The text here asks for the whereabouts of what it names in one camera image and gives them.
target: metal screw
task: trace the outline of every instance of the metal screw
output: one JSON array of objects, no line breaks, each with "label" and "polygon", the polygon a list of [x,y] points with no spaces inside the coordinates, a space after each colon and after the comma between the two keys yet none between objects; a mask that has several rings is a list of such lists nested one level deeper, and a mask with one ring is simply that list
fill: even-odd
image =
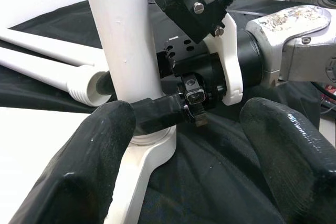
[{"label": "metal screw", "polygon": [[217,37],[221,36],[224,34],[224,28],[221,26],[217,26],[216,30],[215,30],[215,35]]},{"label": "metal screw", "polygon": [[186,84],[187,84],[188,86],[192,86],[192,85],[194,85],[195,83],[196,83],[196,81],[195,81],[194,79],[187,80],[187,82],[186,82]]},{"label": "metal screw", "polygon": [[204,5],[202,3],[196,2],[194,4],[194,13],[201,14],[204,11]]},{"label": "metal screw", "polygon": [[307,45],[311,42],[311,38],[310,37],[303,37],[302,38],[302,44]]}]

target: white table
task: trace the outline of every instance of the white table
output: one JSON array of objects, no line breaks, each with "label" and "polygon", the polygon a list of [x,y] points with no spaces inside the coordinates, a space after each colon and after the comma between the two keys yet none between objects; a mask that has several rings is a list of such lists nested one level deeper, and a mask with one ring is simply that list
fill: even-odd
[{"label": "white table", "polygon": [[[79,1],[0,0],[0,26],[11,27]],[[0,108],[0,223],[9,222],[49,160],[87,116]]]}]

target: black fabric background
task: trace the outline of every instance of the black fabric background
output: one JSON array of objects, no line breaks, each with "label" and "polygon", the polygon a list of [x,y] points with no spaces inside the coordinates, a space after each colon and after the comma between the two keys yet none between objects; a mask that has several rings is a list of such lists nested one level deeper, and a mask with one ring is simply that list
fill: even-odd
[{"label": "black fabric background", "polygon": [[[295,3],[237,0],[232,16],[238,29],[249,20]],[[149,0],[156,50],[183,32]],[[81,2],[13,27],[14,30],[101,48],[88,2]],[[34,52],[0,41],[1,47]],[[176,80],[162,80],[166,92]],[[207,113],[209,124],[177,126],[174,156],[151,175],[139,223],[284,223],[256,154],[239,124],[239,112],[251,97],[265,97],[303,113],[319,126],[320,95],[310,83],[288,82],[274,89],[244,91],[243,102],[219,104]],[[0,66],[0,106],[90,113],[94,108],[69,94]]]}]

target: ribbed white pipe end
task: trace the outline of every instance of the ribbed white pipe end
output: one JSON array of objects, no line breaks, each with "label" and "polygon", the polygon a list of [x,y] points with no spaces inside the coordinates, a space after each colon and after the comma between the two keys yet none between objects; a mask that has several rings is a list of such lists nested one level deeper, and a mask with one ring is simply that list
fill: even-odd
[{"label": "ribbed white pipe end", "polygon": [[100,95],[96,91],[96,83],[103,74],[104,71],[93,66],[78,67],[68,80],[69,94],[76,101],[92,107],[106,103],[111,96]]}]

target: white pole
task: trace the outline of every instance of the white pole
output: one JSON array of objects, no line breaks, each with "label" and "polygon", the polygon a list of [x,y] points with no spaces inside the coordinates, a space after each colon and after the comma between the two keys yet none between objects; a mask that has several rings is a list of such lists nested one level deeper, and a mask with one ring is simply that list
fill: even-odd
[{"label": "white pole", "polygon": [[0,29],[0,39],[74,66],[96,66],[108,70],[104,51],[58,39],[10,29]]},{"label": "white pole", "polygon": [[119,100],[163,95],[147,0],[89,0]]},{"label": "white pole", "polygon": [[93,66],[74,67],[2,47],[0,65],[66,91],[89,106],[100,106],[111,97],[97,93],[96,83],[104,71]]}]

